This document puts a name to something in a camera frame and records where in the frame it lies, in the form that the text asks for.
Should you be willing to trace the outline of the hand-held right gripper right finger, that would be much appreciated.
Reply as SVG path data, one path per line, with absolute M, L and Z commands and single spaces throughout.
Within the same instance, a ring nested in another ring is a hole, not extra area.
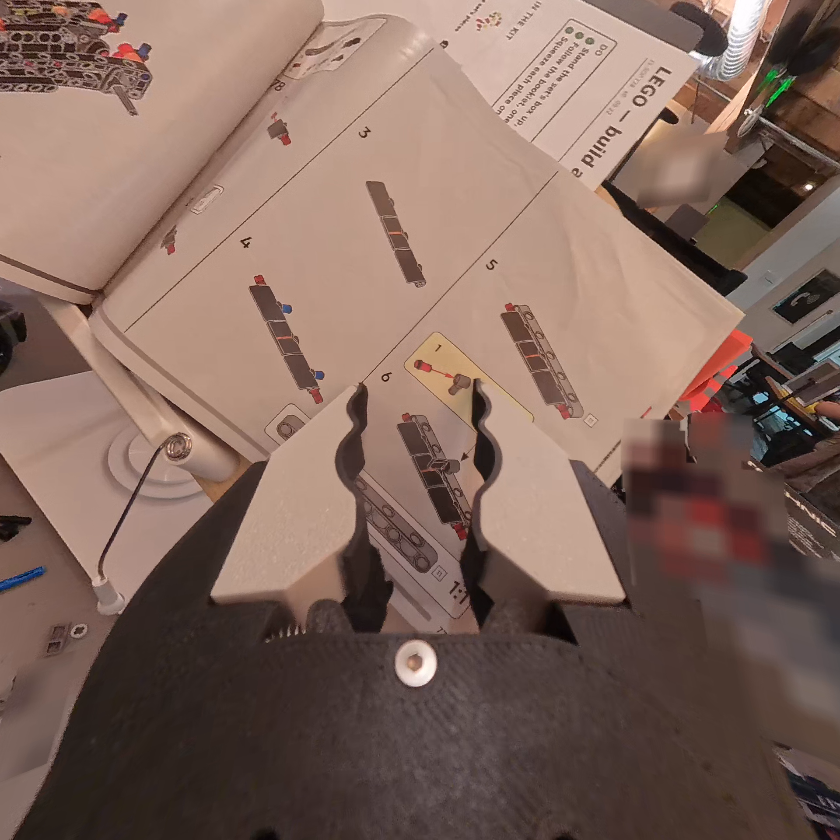
M 544 628 L 556 605 L 623 604 L 623 584 L 563 448 L 488 380 L 474 380 L 471 423 L 480 484 L 459 564 L 478 627 L 505 606 L 526 628 Z

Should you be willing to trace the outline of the white desk stand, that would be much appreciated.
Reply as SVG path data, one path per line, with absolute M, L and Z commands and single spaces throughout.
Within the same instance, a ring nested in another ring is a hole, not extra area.
M 57 362 L 88 370 L 2 391 L 2 456 L 112 614 L 240 457 L 116 361 L 78 305 L 34 298 L 62 334 Z

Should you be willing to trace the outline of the orange plastic crate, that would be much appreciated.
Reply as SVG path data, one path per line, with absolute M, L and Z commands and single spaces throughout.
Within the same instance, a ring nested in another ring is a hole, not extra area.
M 704 410 L 722 384 L 733 375 L 738 367 L 737 359 L 750 351 L 752 343 L 751 336 L 733 330 L 689 383 L 675 404 L 675 410 L 682 416 Z

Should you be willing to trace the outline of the dark wall sign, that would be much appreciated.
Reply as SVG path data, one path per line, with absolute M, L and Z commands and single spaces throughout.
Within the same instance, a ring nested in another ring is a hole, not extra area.
M 838 293 L 839 276 L 829 269 L 822 269 L 777 302 L 772 311 L 787 323 L 796 324 L 810 317 L 815 310 L 835 298 Z

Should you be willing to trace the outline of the black lego set box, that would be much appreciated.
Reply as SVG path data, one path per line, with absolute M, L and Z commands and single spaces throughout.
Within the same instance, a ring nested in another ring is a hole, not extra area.
M 805 557 L 839 562 L 839 526 L 795 489 L 784 485 L 792 547 Z

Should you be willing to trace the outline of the silver ventilation duct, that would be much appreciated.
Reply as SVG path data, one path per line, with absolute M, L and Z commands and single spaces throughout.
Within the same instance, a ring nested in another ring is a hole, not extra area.
M 695 75 L 713 81 L 733 81 L 748 66 L 770 1 L 717 2 L 717 5 L 728 13 L 725 27 L 728 44 L 717 57 L 701 57 L 696 48 L 691 53 L 700 59 Z

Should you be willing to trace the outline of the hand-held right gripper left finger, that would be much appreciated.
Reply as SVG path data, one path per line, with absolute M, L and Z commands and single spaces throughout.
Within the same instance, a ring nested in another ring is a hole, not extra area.
M 357 480 L 369 394 L 348 387 L 267 459 L 211 591 L 215 604 L 276 602 L 297 624 L 343 606 L 353 630 L 379 633 L 392 583 L 371 545 Z

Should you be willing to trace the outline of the lego instruction booklet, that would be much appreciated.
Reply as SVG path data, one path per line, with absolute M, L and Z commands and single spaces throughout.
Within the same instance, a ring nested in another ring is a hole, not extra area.
M 2 279 L 252 463 L 363 383 L 369 533 L 432 633 L 472 624 L 474 380 L 611 485 L 742 319 L 440 44 L 320 2 L 2 2 Z

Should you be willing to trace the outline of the printed instruction poster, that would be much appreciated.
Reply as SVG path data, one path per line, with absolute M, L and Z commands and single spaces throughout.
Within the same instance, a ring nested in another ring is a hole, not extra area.
M 697 68 L 698 24 L 645 1 L 327 1 L 432 36 L 498 117 L 592 190 Z

